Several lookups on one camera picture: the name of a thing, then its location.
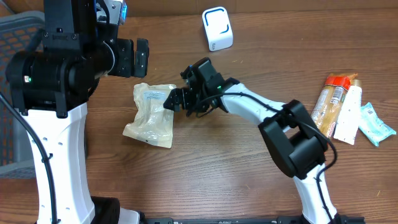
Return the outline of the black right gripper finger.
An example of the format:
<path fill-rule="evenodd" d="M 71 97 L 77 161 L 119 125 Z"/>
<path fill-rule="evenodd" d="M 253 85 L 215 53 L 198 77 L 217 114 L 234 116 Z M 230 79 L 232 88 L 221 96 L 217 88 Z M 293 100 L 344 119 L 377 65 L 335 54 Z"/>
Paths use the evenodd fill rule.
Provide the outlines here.
<path fill-rule="evenodd" d="M 182 104 L 183 104 L 183 89 L 175 88 L 170 92 L 169 96 L 167 97 L 167 99 L 163 104 L 163 107 L 167 110 L 179 112 Z"/>
<path fill-rule="evenodd" d="M 194 83 L 195 73 L 193 70 L 193 65 L 189 65 L 184 71 L 180 73 L 180 76 L 182 77 L 185 83 Z"/>

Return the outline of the beige clear pouch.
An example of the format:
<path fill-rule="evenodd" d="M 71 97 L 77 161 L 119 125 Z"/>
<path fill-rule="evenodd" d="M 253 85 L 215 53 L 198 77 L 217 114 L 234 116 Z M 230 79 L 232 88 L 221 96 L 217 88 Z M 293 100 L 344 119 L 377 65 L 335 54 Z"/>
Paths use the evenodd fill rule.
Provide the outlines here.
<path fill-rule="evenodd" d="M 127 124 L 123 135 L 152 146 L 172 147 L 174 112 L 164 108 L 174 84 L 134 85 L 133 97 L 137 113 L 134 121 Z"/>

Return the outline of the orange noodle packet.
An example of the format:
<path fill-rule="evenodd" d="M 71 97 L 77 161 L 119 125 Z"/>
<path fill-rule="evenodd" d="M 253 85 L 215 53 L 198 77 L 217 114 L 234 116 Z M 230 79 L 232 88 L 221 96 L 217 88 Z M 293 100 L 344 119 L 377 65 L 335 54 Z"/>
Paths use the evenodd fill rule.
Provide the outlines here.
<path fill-rule="evenodd" d="M 317 128 L 331 138 L 345 96 L 358 73 L 330 73 L 320 92 L 311 117 Z"/>

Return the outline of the white cream tube gold cap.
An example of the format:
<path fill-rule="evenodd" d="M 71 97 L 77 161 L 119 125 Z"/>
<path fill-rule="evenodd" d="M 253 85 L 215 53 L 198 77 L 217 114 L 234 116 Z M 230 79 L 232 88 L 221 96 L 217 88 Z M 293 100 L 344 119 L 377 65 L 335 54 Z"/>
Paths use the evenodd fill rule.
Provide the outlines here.
<path fill-rule="evenodd" d="M 341 107 L 333 136 L 350 145 L 354 145 L 359 128 L 362 92 L 361 80 L 354 79 Z"/>

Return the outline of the teal tissue packet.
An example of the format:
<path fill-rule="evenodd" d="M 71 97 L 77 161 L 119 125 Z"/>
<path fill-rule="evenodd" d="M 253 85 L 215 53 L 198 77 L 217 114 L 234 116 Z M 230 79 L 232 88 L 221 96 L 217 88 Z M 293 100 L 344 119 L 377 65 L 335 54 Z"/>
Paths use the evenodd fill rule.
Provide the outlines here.
<path fill-rule="evenodd" d="M 359 129 L 376 147 L 389 136 L 396 135 L 396 131 L 381 120 L 370 102 L 360 109 Z"/>

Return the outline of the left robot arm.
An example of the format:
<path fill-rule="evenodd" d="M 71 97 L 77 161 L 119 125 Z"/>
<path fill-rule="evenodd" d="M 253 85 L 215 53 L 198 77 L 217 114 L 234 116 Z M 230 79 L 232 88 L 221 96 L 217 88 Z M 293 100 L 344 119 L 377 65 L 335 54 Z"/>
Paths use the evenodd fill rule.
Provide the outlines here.
<path fill-rule="evenodd" d="M 92 196 L 86 175 L 87 102 L 99 80 L 147 74 L 148 41 L 118 37 L 126 16 L 124 1 L 45 1 L 42 51 L 18 52 L 6 67 L 6 106 L 33 153 L 38 223 L 141 222 L 117 198 Z"/>

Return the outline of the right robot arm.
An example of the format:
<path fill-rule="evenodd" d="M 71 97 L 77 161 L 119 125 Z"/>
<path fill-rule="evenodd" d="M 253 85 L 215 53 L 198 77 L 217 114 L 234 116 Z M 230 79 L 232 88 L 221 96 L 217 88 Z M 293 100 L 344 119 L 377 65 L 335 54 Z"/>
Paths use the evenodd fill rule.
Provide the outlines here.
<path fill-rule="evenodd" d="M 325 171 L 325 152 L 333 148 L 320 132 L 304 105 L 272 101 L 249 90 L 234 78 L 224 79 L 211 60 L 205 57 L 180 74 L 184 88 L 173 89 L 163 107 L 187 115 L 206 116 L 219 108 L 240 116 L 259 128 L 269 154 L 287 177 L 293 178 L 302 202 L 302 217 L 307 223 L 336 223 Z"/>

